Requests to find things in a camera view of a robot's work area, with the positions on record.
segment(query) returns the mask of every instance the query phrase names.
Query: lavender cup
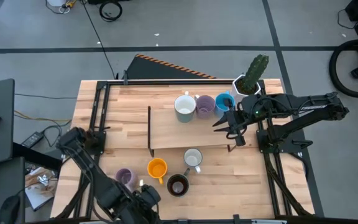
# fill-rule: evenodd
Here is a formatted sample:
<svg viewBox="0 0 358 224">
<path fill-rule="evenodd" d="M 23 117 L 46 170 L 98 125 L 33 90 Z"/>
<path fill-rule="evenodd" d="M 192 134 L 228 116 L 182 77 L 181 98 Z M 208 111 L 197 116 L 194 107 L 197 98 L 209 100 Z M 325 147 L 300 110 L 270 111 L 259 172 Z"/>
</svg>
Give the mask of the lavender cup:
<svg viewBox="0 0 358 224">
<path fill-rule="evenodd" d="M 196 100 L 196 112 L 197 117 L 201 119 L 208 119 L 212 116 L 215 109 L 214 98 L 204 95 L 200 96 Z"/>
<path fill-rule="evenodd" d="M 135 172 L 130 169 L 123 168 L 116 173 L 116 180 L 124 184 L 131 192 L 135 190 L 136 179 Z"/>
</svg>

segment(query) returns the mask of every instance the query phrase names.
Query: cactus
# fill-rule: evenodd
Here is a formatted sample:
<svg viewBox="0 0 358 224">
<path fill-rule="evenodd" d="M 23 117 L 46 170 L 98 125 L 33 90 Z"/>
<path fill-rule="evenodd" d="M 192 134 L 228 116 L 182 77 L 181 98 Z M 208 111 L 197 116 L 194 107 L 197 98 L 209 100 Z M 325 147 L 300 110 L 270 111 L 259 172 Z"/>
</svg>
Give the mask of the cactus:
<svg viewBox="0 0 358 224">
<path fill-rule="evenodd" d="M 249 65 L 248 71 L 244 78 L 241 78 L 236 83 L 236 87 L 240 93 L 250 95 L 256 91 L 256 83 L 264 73 L 267 64 L 269 63 L 269 56 L 258 55 Z"/>
</svg>

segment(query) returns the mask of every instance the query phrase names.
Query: warning tape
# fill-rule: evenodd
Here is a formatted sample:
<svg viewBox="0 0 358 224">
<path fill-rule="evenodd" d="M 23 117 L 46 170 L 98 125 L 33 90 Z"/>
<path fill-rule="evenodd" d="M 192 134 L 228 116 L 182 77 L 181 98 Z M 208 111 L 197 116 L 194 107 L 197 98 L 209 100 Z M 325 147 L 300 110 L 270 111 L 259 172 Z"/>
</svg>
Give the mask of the warning tape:
<svg viewBox="0 0 358 224">
<path fill-rule="evenodd" d="M 216 77 L 213 77 L 212 75 L 208 75 L 208 74 L 205 74 L 205 73 L 202 73 L 202 72 L 197 72 L 197 71 L 194 71 L 192 69 L 185 68 L 185 67 L 182 67 L 182 66 L 179 66 L 179 65 L 175 65 L 175 64 L 172 64 L 172 63 L 169 63 L 169 62 L 164 62 L 163 60 L 152 58 L 152 57 L 149 57 L 149 56 L 146 56 L 146 55 L 137 54 L 135 57 L 146 59 L 146 60 L 149 60 L 151 62 L 159 63 L 161 65 L 165 65 L 165 66 L 168 66 L 168 67 L 171 67 L 171 68 L 175 68 L 175 69 L 178 69 L 178 70 L 181 70 L 181 71 L 184 71 L 184 72 L 192 73 L 192 74 L 198 75 L 200 77 L 209 78 L 209 79 L 216 78 Z"/>
</svg>

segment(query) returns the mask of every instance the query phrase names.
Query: wooden table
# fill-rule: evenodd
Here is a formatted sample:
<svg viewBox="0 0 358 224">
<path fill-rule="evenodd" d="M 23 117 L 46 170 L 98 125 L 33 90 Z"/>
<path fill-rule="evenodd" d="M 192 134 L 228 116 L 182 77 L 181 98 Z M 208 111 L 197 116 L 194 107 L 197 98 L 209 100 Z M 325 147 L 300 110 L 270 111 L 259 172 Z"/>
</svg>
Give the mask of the wooden table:
<svg viewBox="0 0 358 224">
<path fill-rule="evenodd" d="M 264 81 L 267 94 L 283 93 L 279 79 Z M 72 126 L 89 128 L 96 82 L 81 82 Z M 173 109 L 175 98 L 185 91 L 215 97 L 230 88 L 230 85 L 112 86 L 106 117 L 106 126 L 111 128 L 107 130 L 106 149 L 101 156 L 100 167 L 112 178 L 118 169 L 129 167 L 137 172 L 139 179 L 153 185 L 162 198 L 159 207 L 160 218 L 164 220 L 232 219 L 233 214 L 239 214 L 240 218 L 273 218 L 264 159 L 258 150 L 255 135 L 256 124 L 249 126 L 244 135 L 247 144 L 232 152 L 228 152 L 226 146 L 199 147 L 203 153 L 202 173 L 190 172 L 190 189 L 184 197 L 171 196 L 166 185 L 160 185 L 157 179 L 147 174 L 147 164 L 152 159 L 147 149 L 147 107 Z M 288 121 L 276 119 L 273 122 Z M 168 164 L 167 175 L 163 178 L 165 182 L 171 175 L 185 171 L 183 154 L 186 150 L 155 150 L 155 157 L 166 160 Z M 302 163 L 287 154 L 282 154 L 281 158 L 288 188 L 302 206 L 313 213 Z M 68 161 L 60 173 L 51 217 L 58 215 L 70 201 L 78 188 L 79 179 L 79 168 L 73 161 Z M 277 186 L 276 190 L 283 214 L 281 192 Z M 85 214 L 87 198 L 83 197 L 81 215 Z"/>
</svg>

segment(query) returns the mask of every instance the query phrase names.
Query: cup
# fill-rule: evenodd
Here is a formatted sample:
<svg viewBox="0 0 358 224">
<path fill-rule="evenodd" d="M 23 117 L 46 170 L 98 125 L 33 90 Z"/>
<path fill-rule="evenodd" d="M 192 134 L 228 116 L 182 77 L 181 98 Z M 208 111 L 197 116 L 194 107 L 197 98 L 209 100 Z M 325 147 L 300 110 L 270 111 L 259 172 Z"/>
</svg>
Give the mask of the cup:
<svg viewBox="0 0 358 224">
<path fill-rule="evenodd" d="M 172 175 L 167 182 L 168 192 L 176 197 L 184 196 L 189 189 L 189 181 L 187 180 L 187 174 L 190 169 L 187 168 L 186 172 L 181 174 Z"/>
<path fill-rule="evenodd" d="M 196 110 L 196 99 L 189 95 L 189 91 L 186 91 L 184 95 L 179 96 L 173 103 L 175 106 L 175 113 L 177 118 L 182 123 L 187 123 L 193 119 L 194 112 Z"/>
<path fill-rule="evenodd" d="M 167 173 L 167 170 L 167 163 L 163 159 L 155 158 L 147 165 L 147 172 L 149 175 L 158 179 L 160 184 L 163 184 L 162 177 Z"/>
<path fill-rule="evenodd" d="M 233 106 L 236 105 L 234 98 L 232 95 L 230 95 L 229 90 L 226 91 L 225 93 L 221 93 L 219 94 L 216 98 L 215 98 L 215 114 L 216 116 L 218 116 L 219 118 L 221 118 L 224 114 L 225 111 L 229 110 L 229 107 L 224 105 L 224 99 L 229 98 L 231 100 L 231 103 Z"/>
<path fill-rule="evenodd" d="M 196 100 L 197 117 L 208 119 L 214 113 L 215 100 L 210 96 L 200 96 Z"/>
<path fill-rule="evenodd" d="M 135 172 L 130 169 L 123 168 L 116 173 L 116 180 L 124 184 L 131 192 L 135 190 L 136 179 Z"/>
<path fill-rule="evenodd" d="M 194 167 L 197 174 L 201 172 L 200 164 L 203 161 L 203 155 L 198 149 L 188 149 L 184 155 L 185 164 Z"/>
</svg>

